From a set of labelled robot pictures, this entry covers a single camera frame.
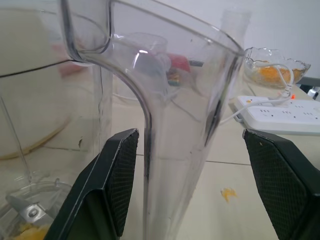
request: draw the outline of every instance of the white charging cable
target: white charging cable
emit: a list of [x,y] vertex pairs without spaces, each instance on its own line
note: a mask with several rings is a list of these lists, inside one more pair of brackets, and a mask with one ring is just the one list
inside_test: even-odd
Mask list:
[[[228,122],[230,119],[234,118],[236,115],[238,115],[239,113],[241,113],[243,110],[249,108],[249,107],[253,107],[253,106],[257,106],[257,105],[261,105],[261,104],[281,104],[283,102],[286,102],[288,100],[291,99],[291,90],[292,90],[292,86],[294,83],[294,72],[292,71],[291,68],[289,68],[287,65],[284,65],[282,63],[263,63],[263,62],[254,62],[255,67],[258,68],[265,68],[265,67],[271,67],[274,66],[275,69],[277,70],[282,82],[285,84],[285,89],[283,90],[280,99],[274,99],[274,100],[267,100],[267,101],[256,101],[256,102],[252,102],[249,103],[247,105],[245,105],[243,108],[239,109],[238,111],[236,111],[234,114],[232,114],[231,116],[227,117],[224,120],[220,121],[220,125],[225,124],[226,122]],[[286,69],[289,70],[290,73],[290,82],[287,83],[282,75],[282,73],[280,72],[278,66],[284,67]]]

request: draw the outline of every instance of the white cable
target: white cable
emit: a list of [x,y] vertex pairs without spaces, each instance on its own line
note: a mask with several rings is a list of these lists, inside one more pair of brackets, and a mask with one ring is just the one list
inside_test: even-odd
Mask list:
[[186,114],[188,114],[191,118],[193,118],[193,120],[195,120],[196,122],[200,123],[201,119],[197,118],[195,115],[193,115],[191,112],[189,112],[188,110],[184,109],[182,106],[180,106],[178,103],[176,103],[173,99],[171,99],[171,102],[180,110],[182,110],[183,112],[185,112]]
[[[241,108],[240,110],[236,111],[234,114],[232,114],[231,116],[227,117],[226,119],[220,121],[220,125],[223,125],[225,124],[226,122],[228,122],[230,119],[234,118],[236,115],[238,115],[239,113],[241,113],[243,110],[249,108],[249,107],[253,107],[253,106],[256,106],[256,105],[260,105],[260,104],[280,104],[280,103],[283,103],[287,100],[290,100],[291,99],[291,90],[292,90],[292,86],[293,86],[293,83],[294,83],[294,79],[295,79],[295,76],[294,76],[294,72],[292,71],[291,68],[289,68],[287,65],[284,65],[282,63],[262,63],[262,62],[255,62],[254,65],[256,65],[256,67],[258,68],[265,68],[265,67],[271,67],[271,66],[274,66],[275,69],[277,70],[281,80],[284,82],[285,84],[285,89],[284,91],[282,92],[282,95],[281,95],[281,99],[275,99],[275,100],[267,100],[267,101],[256,101],[256,102],[252,102],[252,103],[249,103],[247,105],[245,105],[243,108]],[[286,69],[289,70],[289,73],[290,73],[290,82],[287,83],[283,77],[283,75],[281,74],[280,70],[278,69],[277,66],[282,66]]]
[[112,95],[120,98],[120,99],[125,99],[125,100],[130,100],[130,101],[135,101],[135,102],[138,102],[138,99],[137,98],[133,98],[133,97],[128,97],[128,96],[122,96],[122,95],[119,95],[117,93],[112,93]]
[[252,102],[249,103],[247,105],[245,105],[243,108],[241,108],[240,110],[236,111],[234,114],[232,114],[231,116],[227,117],[226,119],[220,121],[220,125],[225,124],[226,122],[228,122],[230,119],[232,119],[233,117],[235,117],[236,115],[238,115],[239,113],[241,113],[243,110],[249,108],[249,107],[253,107],[256,105],[260,105],[260,104],[280,104],[283,103],[287,100],[291,99],[291,93],[288,97],[286,98],[281,98],[281,99],[277,99],[277,100],[267,100],[267,101],[256,101],[256,102]]

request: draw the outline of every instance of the yellow food residue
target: yellow food residue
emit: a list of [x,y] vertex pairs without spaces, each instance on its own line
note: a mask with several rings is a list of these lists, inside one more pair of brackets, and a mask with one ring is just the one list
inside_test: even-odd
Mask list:
[[227,203],[229,203],[230,196],[237,197],[236,191],[233,190],[232,188],[224,188],[223,190],[221,190],[221,195]]
[[[290,82],[290,72],[288,69],[284,69],[284,68],[279,68],[283,79],[289,83]],[[294,75],[294,79],[298,79],[302,73],[302,70],[300,69],[293,69],[293,75]],[[259,68],[258,72],[262,75],[263,80],[269,83],[282,83],[281,78],[279,76],[279,73],[277,71],[277,69],[273,66],[268,66],[268,67],[262,67]]]
[[20,227],[21,232],[18,236],[14,236],[12,240],[44,240],[48,230],[49,225],[34,226],[31,224],[24,224]]

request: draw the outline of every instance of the glass bowl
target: glass bowl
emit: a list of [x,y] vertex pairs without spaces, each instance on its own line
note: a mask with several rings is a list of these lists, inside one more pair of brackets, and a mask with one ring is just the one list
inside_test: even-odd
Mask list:
[[[285,87],[277,70],[273,66],[256,67],[254,65],[256,61],[287,65],[293,70],[294,84],[296,84],[306,74],[311,66],[310,64],[302,61],[285,58],[278,49],[255,47],[246,49],[244,59],[244,79],[258,85],[277,89],[283,89]],[[284,80],[288,83],[290,81],[289,70],[281,66],[279,66],[279,70],[282,73]]]

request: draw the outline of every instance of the electrical outlet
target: electrical outlet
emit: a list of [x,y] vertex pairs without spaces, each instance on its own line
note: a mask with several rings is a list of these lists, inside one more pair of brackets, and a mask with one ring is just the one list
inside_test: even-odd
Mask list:
[[[268,101],[267,97],[239,96],[235,107]],[[269,133],[320,135],[320,102],[314,100],[288,100],[279,105],[263,103],[241,112],[245,125]]]

